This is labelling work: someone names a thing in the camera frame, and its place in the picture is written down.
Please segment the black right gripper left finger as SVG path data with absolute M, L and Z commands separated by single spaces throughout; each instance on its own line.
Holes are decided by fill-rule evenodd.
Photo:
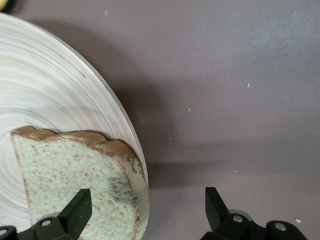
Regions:
M 92 216 L 92 198 L 84 188 L 72 198 L 57 216 L 48 216 L 29 229 L 17 232 L 15 226 L 0 227 L 2 240 L 77 240 Z

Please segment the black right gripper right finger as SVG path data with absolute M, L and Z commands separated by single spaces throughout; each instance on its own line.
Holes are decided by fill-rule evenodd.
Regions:
M 305 235 L 293 224 L 272 220 L 266 227 L 239 212 L 227 208 L 215 187 L 205 188 L 205 213 L 211 231 L 203 240 L 305 240 Z

